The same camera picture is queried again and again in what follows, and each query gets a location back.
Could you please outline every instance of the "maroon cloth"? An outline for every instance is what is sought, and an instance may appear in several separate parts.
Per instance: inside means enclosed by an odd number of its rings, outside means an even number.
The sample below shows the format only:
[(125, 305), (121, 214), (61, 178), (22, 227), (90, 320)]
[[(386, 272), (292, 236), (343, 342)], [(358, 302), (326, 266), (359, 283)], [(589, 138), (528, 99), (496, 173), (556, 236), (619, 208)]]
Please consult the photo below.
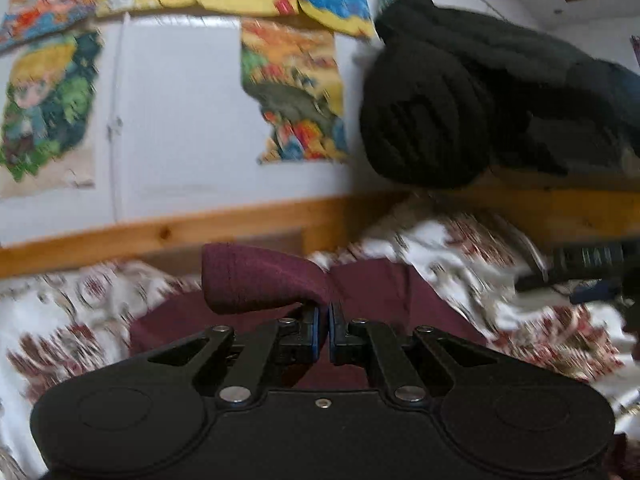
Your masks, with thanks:
[(331, 298), (315, 263), (268, 249), (209, 244), (202, 250), (202, 291), (213, 311), (238, 314)]
[[(203, 251), (204, 292), (169, 298), (133, 322), (131, 354), (216, 324), (230, 325), (238, 333), (248, 332), (262, 322), (287, 316), (298, 302), (334, 302), (341, 306), (346, 320), (364, 317), (383, 321), (399, 334), (409, 334), (418, 325), (430, 325), (485, 344), (481, 334), (405, 264), (361, 260), (334, 266), (325, 273), (308, 260), (265, 249), (214, 244)], [(364, 370), (351, 365), (333, 366), (327, 346), (296, 387), (366, 388)]]

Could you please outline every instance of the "round black pad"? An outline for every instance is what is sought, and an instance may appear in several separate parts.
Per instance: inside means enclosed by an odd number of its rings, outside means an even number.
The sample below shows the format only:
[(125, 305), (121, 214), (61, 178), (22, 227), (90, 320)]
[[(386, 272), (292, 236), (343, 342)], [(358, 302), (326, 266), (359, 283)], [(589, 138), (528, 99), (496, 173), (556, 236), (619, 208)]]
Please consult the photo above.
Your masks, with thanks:
[(188, 385), (63, 386), (36, 405), (31, 430), (48, 463), (78, 472), (136, 472), (170, 460), (206, 420)]
[(442, 421), (462, 451), (508, 471), (551, 473), (604, 451), (614, 429), (607, 401), (589, 386), (454, 389)]

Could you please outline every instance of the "metal rivet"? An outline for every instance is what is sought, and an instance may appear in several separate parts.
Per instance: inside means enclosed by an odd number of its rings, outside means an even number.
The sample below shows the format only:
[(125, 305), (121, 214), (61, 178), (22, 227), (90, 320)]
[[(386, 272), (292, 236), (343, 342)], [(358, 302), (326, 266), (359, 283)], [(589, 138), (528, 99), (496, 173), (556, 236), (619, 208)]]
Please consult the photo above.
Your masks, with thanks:
[(332, 404), (332, 402), (329, 399), (317, 399), (316, 400), (316, 406), (318, 408), (322, 408), (323, 410), (325, 410), (328, 407), (330, 407), (331, 404)]
[(251, 397), (251, 391), (244, 386), (228, 386), (220, 390), (218, 395), (226, 402), (245, 402)]
[(405, 402), (418, 402), (424, 399), (426, 392), (420, 386), (400, 386), (395, 395)]

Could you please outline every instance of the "bed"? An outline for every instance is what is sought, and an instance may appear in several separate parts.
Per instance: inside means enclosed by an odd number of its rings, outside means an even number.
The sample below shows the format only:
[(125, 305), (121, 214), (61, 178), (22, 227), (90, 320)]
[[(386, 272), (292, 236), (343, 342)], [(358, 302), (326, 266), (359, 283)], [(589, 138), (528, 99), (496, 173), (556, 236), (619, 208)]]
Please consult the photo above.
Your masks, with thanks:
[[(452, 198), (456, 205), (445, 210), (434, 209), (429, 194), (407, 191), (273, 203), (0, 249), (0, 370), (9, 378), (0, 386), (4, 478), (44, 472), (28, 430), (39, 395), (125, 358), (132, 320), (173, 294), (198, 290), (199, 250), (210, 242), (308, 255), (324, 268), (366, 258), (414, 266), (495, 349), (591, 382), (612, 403), (618, 429), (640, 436), (636, 337), (623, 333), (620, 314), (605, 303), (572, 309), (556, 291), (515, 298), (513, 276), (526, 263), (476, 221), (479, 208), (500, 213), (546, 251), (569, 240), (633, 234), (640, 198), (503, 187), (471, 188), (444, 202)], [(578, 352), (576, 340), (588, 350)]]

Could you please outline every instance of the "floral bedsheet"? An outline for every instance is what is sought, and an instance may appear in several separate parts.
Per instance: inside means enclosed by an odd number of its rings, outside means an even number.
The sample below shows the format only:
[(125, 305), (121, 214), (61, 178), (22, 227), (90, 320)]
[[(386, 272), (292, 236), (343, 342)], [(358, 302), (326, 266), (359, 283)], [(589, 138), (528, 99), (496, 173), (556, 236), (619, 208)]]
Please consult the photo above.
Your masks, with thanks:
[(46, 472), (29, 417), (48, 388), (126, 358), (131, 321), (196, 288), (140, 262), (0, 281), (0, 479)]
[(623, 331), (616, 305), (571, 305), (568, 295), (579, 282), (517, 294), (515, 277), (531, 262), (544, 266), (545, 257), (513, 226), (494, 216), (486, 222), (485, 216), (416, 194), (358, 242), (311, 259), (324, 268), (363, 258), (411, 264), (490, 348), (590, 383), (610, 401), (616, 431), (639, 440), (640, 368), (632, 357), (637, 341)]

